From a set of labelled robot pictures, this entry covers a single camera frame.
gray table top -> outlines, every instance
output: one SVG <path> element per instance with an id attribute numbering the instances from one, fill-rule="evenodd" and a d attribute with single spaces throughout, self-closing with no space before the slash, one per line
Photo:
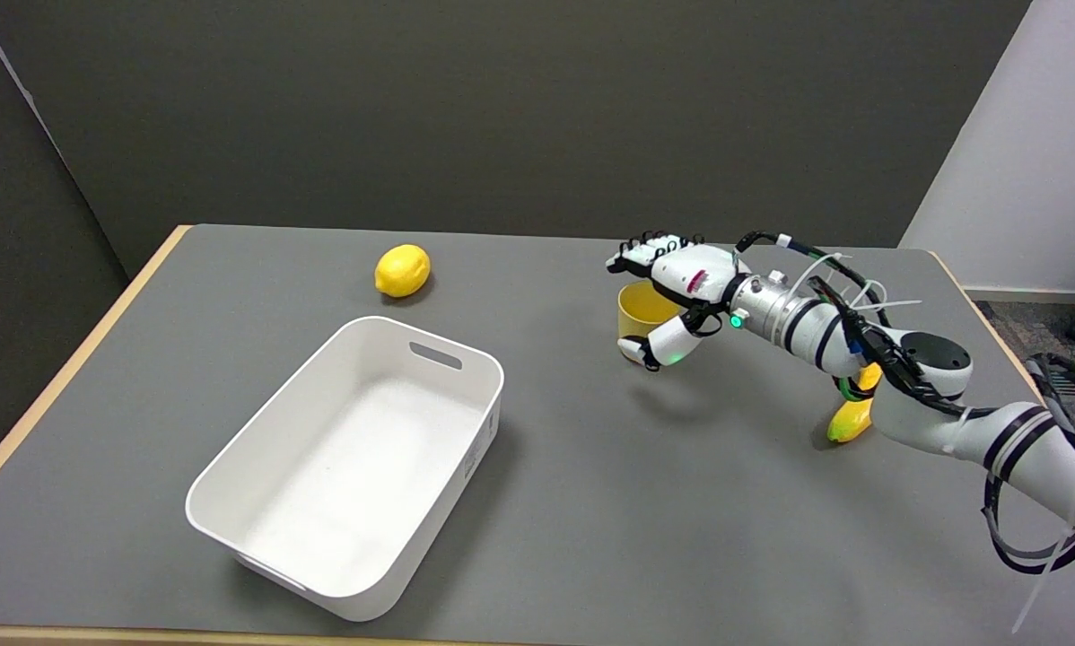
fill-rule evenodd
<path id="1" fill-rule="evenodd" d="M 390 305 L 371 273 L 400 242 L 426 247 L 435 275 Z M 658 375 L 625 361 L 613 342 L 628 277 L 603 269 L 615 248 L 191 229 L 0 471 L 0 625 L 578 645 L 1075 643 L 1075 565 L 1009 637 L 1033 579 L 993 556 L 979 466 L 875 432 L 826 447 L 840 404 L 828 377 L 744 332 Z M 849 253 L 893 299 L 924 300 L 894 310 L 895 326 L 973 353 L 972 404 L 1031 397 L 931 255 Z M 806 267 L 773 247 L 746 258 Z M 506 386 L 496 444 L 402 600 L 349 625 L 240 568 L 182 504 L 305 357 L 372 314 L 491 353 Z M 1013 501 L 1014 539 L 1056 535 Z"/>

white storage box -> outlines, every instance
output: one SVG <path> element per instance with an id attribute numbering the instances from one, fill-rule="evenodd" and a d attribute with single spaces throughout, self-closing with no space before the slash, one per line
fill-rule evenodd
<path id="1" fill-rule="evenodd" d="M 393 606 L 497 434 L 502 365 L 381 316 L 335 332 L 190 486 L 240 561 L 350 621 Z"/>

yellow lemon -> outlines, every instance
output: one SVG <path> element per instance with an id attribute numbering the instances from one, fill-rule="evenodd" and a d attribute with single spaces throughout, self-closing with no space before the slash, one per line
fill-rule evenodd
<path id="1" fill-rule="evenodd" d="M 430 257 L 417 245 L 393 247 L 377 260 L 374 289 L 393 297 L 407 297 L 421 289 L 430 278 Z"/>
<path id="2" fill-rule="evenodd" d="M 861 376 L 857 378 L 857 385 L 862 389 L 873 388 L 877 382 L 882 381 L 882 368 L 878 364 L 871 364 L 861 371 Z M 871 415 L 873 400 L 846 401 L 833 415 L 833 420 L 828 426 L 828 439 L 838 444 L 854 441 L 859 434 L 873 422 Z"/>

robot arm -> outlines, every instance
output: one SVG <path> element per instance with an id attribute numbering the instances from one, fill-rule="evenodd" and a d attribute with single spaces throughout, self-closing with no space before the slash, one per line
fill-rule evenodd
<path id="1" fill-rule="evenodd" d="M 768 236 L 820 258 L 819 249 L 796 244 L 788 236 L 755 233 L 746 245 Z M 988 471 L 985 515 L 997 555 L 1023 573 L 1063 568 L 1075 559 L 1075 535 L 1055 564 L 1055 549 L 1018 551 L 997 533 L 997 502 L 1002 484 L 1017 487 L 1075 528 L 1075 426 L 1034 402 L 1015 402 L 997 410 L 960 404 L 972 376 L 969 353 L 951 340 L 927 332 L 895 330 L 868 322 L 819 278 L 809 279 L 816 293 L 788 286 L 778 271 L 755 274 L 737 255 L 686 238 L 661 232 L 624 242 L 606 263 L 612 273 L 629 271 L 653 281 L 661 295 L 685 306 L 685 314 L 657 328 L 647 339 L 628 336 L 619 347 L 650 371 L 688 356 L 713 331 L 705 320 L 728 316 L 730 327 L 746 329 L 837 379 L 854 377 L 870 363 L 882 365 L 885 379 L 873 401 L 872 417 L 886 437 L 928 454 L 976 462 Z M 846 275 L 864 282 L 848 269 Z M 1042 377 L 1042 391 L 1054 402 L 1054 389 Z"/>

yellow paper cup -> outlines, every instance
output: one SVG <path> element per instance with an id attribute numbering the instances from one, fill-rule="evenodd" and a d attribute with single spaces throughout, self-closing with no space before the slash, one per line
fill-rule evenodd
<path id="1" fill-rule="evenodd" d="M 682 307 L 654 289 L 648 281 L 629 283 L 616 295 L 616 338 L 648 336 Z"/>

